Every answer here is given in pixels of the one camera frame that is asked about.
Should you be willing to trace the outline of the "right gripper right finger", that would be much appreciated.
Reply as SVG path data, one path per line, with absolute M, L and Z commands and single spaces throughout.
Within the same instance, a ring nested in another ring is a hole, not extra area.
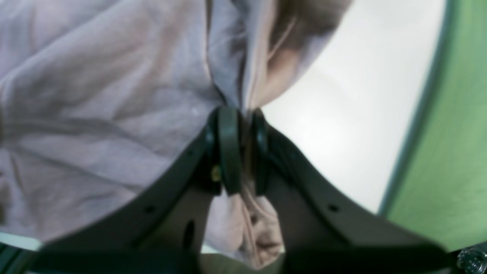
M 255 183 L 278 214 L 285 274 L 454 274 L 438 244 L 336 189 L 262 111 L 253 113 Z

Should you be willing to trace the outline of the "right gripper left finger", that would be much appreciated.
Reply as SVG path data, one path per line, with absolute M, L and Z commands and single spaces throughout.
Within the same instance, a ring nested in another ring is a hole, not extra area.
M 210 204 L 241 189 L 239 112 L 220 107 L 163 175 L 93 225 L 44 245 L 35 274 L 198 274 Z

